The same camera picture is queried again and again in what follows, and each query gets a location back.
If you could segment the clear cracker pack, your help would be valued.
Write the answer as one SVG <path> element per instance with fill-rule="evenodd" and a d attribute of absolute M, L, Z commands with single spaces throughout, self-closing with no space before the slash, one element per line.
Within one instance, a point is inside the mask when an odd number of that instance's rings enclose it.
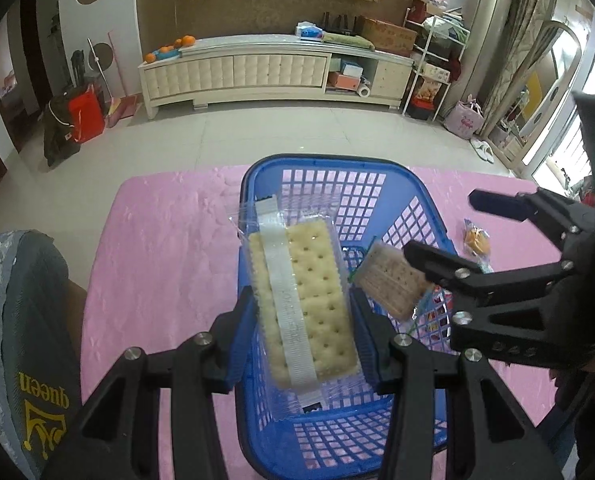
<path fill-rule="evenodd" d="M 406 260 L 403 249 L 383 242 L 371 245 L 351 282 L 401 322 L 412 318 L 419 302 L 434 287 Z"/>

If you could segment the green label cracker pack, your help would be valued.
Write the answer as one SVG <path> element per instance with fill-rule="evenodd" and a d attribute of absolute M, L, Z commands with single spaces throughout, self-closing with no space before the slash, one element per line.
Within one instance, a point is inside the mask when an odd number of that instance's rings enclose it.
<path fill-rule="evenodd" d="M 270 417 L 343 408 L 363 388 L 338 192 L 272 194 L 232 206 L 258 303 L 256 353 Z"/>

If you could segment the blue plastic basket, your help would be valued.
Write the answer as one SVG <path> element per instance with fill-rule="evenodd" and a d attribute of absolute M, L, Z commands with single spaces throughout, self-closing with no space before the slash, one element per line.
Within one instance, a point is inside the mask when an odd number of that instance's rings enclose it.
<path fill-rule="evenodd" d="M 393 406 L 363 377 L 349 280 L 378 244 L 452 250 L 439 209 L 412 171 L 379 159 L 275 155 L 244 175 L 237 217 L 240 287 L 261 299 L 236 389 L 242 452 L 266 479 L 378 474 Z M 314 406 L 290 384 L 261 232 L 283 229 L 319 385 Z"/>

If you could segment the red green snack bag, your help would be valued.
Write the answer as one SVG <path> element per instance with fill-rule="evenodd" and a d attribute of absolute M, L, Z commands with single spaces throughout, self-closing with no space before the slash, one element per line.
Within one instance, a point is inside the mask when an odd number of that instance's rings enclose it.
<path fill-rule="evenodd" d="M 433 287 L 420 300 L 416 307 L 417 339 L 427 348 L 451 353 L 449 343 L 451 311 L 453 311 L 453 297 L 442 287 Z"/>

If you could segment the wrapped bread bun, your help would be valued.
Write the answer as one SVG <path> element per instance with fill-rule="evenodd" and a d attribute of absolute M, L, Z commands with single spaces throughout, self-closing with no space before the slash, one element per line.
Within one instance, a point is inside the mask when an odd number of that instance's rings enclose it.
<path fill-rule="evenodd" d="M 488 232 L 470 219 L 463 220 L 462 244 L 465 256 L 475 261 L 484 273 L 494 272 Z"/>

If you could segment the pink tote bag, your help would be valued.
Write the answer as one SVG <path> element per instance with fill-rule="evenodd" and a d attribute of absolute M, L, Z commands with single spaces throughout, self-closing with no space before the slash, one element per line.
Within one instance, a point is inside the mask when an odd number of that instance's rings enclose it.
<path fill-rule="evenodd" d="M 444 128 L 463 140 L 470 140 L 483 127 L 484 116 L 479 102 L 471 94 L 458 101 L 445 117 Z"/>

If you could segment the arched floor mirror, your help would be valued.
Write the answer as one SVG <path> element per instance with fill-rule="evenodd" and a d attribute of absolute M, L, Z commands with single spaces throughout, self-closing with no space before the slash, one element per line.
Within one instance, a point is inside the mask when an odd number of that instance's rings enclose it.
<path fill-rule="evenodd" d="M 535 144 L 570 87 L 583 49 L 575 32 L 557 21 L 544 22 L 524 60 L 520 79 L 511 87 L 512 100 L 497 124 L 491 142 L 508 168 L 515 168 Z"/>

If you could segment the patterned curtain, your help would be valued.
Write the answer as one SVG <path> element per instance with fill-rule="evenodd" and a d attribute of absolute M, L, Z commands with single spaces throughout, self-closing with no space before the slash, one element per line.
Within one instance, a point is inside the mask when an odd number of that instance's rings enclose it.
<path fill-rule="evenodd" d="M 483 90 L 484 126 L 480 136 L 485 138 L 499 122 L 501 114 L 509 107 L 511 90 L 519 79 L 522 64 L 529 50 L 536 44 L 544 21 L 549 20 L 555 0 L 512 0 L 503 28 L 503 36 L 489 64 L 489 73 Z"/>

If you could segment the cardboard box on cabinet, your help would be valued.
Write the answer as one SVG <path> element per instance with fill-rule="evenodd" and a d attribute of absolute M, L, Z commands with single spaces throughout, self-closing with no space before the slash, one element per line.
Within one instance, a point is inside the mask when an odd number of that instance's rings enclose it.
<path fill-rule="evenodd" d="M 367 39 L 377 50 L 401 56 L 409 56 L 418 32 L 388 22 L 360 16 L 357 34 Z"/>

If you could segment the green folded towel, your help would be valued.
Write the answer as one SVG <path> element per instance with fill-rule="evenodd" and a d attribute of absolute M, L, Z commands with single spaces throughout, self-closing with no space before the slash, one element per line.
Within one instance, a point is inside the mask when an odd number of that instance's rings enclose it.
<path fill-rule="evenodd" d="M 336 32 L 323 32 L 321 40 L 326 44 L 337 44 L 363 50 L 375 51 L 375 45 L 362 36 L 343 35 Z"/>

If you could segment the silver standing air conditioner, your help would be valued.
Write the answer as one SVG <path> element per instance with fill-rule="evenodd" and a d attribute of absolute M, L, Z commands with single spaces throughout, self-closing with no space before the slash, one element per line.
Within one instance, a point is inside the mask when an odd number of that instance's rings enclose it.
<path fill-rule="evenodd" d="M 465 0 L 462 6 L 463 24 L 470 36 L 461 59 L 460 77 L 450 86 L 444 100 L 443 112 L 467 96 L 475 96 L 482 103 L 480 91 L 488 80 L 491 62 L 503 37 L 512 0 Z"/>

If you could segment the red bag on floor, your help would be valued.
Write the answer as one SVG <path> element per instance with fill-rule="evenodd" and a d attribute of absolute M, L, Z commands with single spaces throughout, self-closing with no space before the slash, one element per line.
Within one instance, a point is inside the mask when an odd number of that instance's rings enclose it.
<path fill-rule="evenodd" d="M 70 99 L 69 113 L 73 125 L 72 136 L 77 144 L 84 144 L 104 132 L 106 122 L 93 84 L 79 96 Z"/>

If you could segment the cream TV cabinet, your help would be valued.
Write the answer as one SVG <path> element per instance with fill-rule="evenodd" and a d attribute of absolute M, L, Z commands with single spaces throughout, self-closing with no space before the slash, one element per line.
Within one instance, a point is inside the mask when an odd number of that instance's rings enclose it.
<path fill-rule="evenodd" d="M 199 39 L 179 55 L 138 67 L 149 118 L 189 102 L 330 101 L 401 107 L 411 58 L 294 35 Z"/>

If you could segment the blue tissue pack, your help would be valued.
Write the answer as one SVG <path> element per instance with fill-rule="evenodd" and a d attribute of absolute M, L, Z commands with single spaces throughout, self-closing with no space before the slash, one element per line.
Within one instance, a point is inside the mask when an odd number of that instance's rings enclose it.
<path fill-rule="evenodd" d="M 325 31 L 311 22 L 299 22 L 296 24 L 296 37 L 305 41 L 322 42 Z"/>

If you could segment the oranges on cabinet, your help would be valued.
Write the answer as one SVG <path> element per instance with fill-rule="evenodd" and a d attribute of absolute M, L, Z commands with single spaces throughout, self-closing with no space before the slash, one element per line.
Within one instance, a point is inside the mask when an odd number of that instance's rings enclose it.
<path fill-rule="evenodd" d="M 180 50 L 186 47 L 192 47 L 196 43 L 196 37 L 191 35 L 177 38 L 172 44 L 168 46 L 160 47 L 154 51 L 151 51 L 145 55 L 144 61 L 147 64 L 154 63 L 156 61 L 164 61 L 169 58 L 177 58 L 180 55 Z"/>

